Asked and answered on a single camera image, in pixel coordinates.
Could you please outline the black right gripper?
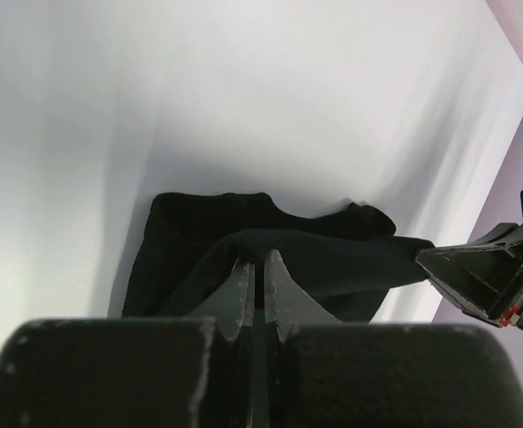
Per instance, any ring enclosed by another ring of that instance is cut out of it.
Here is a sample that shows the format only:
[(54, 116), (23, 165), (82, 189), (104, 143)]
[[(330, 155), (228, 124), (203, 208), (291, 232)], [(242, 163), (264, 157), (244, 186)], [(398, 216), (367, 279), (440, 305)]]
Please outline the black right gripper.
[[(523, 214), (523, 191), (520, 201)], [(464, 313), (523, 332), (523, 223), (501, 223), (472, 243), (420, 251), (416, 262)]]

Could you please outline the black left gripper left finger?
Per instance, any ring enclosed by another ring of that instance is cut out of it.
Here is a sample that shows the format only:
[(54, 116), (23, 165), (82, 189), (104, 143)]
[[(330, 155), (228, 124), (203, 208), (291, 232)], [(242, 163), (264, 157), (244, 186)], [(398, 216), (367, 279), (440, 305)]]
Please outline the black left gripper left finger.
[(254, 268), (185, 317), (37, 319), (0, 352), (0, 427), (245, 427)]

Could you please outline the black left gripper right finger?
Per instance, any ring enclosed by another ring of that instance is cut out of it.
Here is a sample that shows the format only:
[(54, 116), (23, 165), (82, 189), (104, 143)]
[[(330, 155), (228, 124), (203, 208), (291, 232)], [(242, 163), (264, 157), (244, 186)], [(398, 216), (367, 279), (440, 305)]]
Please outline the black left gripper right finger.
[(272, 427), (523, 427), (523, 390), (474, 325), (343, 323), (265, 264)]

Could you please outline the black t shirt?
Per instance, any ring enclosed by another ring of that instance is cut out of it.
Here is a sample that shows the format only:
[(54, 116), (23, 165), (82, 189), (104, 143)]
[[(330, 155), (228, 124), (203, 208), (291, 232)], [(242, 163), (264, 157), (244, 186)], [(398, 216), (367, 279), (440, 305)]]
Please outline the black t shirt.
[(151, 204), (122, 313), (187, 315), (238, 260), (262, 268), (278, 251), (292, 279), (325, 310), (342, 321), (369, 322), (389, 290), (426, 279), (415, 256), (431, 246), (398, 236), (394, 222), (369, 205), (302, 218), (266, 193), (162, 193)]

